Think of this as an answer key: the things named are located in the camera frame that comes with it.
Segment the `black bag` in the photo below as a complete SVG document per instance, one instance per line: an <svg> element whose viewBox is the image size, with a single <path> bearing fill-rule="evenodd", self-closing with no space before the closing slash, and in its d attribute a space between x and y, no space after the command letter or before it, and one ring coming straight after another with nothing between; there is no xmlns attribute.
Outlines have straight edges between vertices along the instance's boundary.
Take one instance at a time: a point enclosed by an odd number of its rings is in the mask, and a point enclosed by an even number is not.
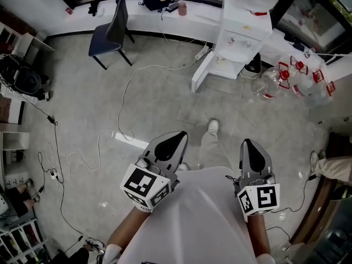
<svg viewBox="0 0 352 264"><path fill-rule="evenodd" d="M143 0L143 3L139 3L140 5L145 5L150 11L159 10L169 6L172 3L172 0Z"/></svg>

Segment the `white shirt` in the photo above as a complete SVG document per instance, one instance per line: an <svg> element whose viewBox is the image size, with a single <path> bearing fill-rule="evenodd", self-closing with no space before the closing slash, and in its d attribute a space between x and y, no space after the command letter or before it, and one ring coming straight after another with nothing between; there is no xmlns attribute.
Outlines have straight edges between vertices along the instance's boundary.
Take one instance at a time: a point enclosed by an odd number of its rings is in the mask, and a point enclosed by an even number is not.
<svg viewBox="0 0 352 264"><path fill-rule="evenodd" d="M256 260L238 200L233 175L226 167L177 172L180 184L147 218L119 264L272 264ZM116 246L104 259L114 263Z"/></svg>

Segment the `extension cord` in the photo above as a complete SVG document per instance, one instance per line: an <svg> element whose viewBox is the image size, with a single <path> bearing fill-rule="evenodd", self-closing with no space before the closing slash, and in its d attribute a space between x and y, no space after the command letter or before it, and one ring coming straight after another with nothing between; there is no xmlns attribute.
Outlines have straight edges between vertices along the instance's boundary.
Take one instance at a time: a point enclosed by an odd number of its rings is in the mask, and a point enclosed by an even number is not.
<svg viewBox="0 0 352 264"><path fill-rule="evenodd" d="M195 60L198 61L199 59L201 59L201 57L203 57L208 51L209 51L209 47L204 45L202 50L200 50L199 53L194 57Z"/></svg>

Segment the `white sneaker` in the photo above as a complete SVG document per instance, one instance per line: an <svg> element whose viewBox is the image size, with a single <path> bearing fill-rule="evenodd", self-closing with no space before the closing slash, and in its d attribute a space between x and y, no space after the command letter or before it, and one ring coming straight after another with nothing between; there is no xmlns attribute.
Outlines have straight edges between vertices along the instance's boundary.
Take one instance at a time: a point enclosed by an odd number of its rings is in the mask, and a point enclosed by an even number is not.
<svg viewBox="0 0 352 264"><path fill-rule="evenodd" d="M314 169L318 163L319 157L315 151L312 151L310 154L310 171L314 173Z"/></svg>
<svg viewBox="0 0 352 264"><path fill-rule="evenodd" d="M211 120L208 125L208 132L217 134L218 130L219 130L219 122L216 119Z"/></svg>
<svg viewBox="0 0 352 264"><path fill-rule="evenodd" d="M181 164L178 166L177 170L178 170L178 171L180 171L180 170L189 171L189 167L188 167L187 163L184 163L184 162L183 162L183 163L181 163Z"/></svg>
<svg viewBox="0 0 352 264"><path fill-rule="evenodd" d="M100 252L101 250L104 249L104 244L99 240L95 240L93 238L87 238L86 243L89 244L93 248L93 251L95 252Z"/></svg>

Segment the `black and white marker cube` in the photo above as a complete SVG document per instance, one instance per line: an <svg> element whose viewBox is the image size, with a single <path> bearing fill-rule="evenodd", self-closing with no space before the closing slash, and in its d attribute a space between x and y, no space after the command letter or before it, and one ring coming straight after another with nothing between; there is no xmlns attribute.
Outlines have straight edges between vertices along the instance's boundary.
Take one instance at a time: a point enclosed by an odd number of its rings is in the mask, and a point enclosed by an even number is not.
<svg viewBox="0 0 352 264"><path fill-rule="evenodd" d="M248 215L264 214L280 206L280 185L246 186L237 197L247 222Z"/></svg>
<svg viewBox="0 0 352 264"><path fill-rule="evenodd" d="M120 188L139 209L152 211L170 192L170 179L130 164Z"/></svg>

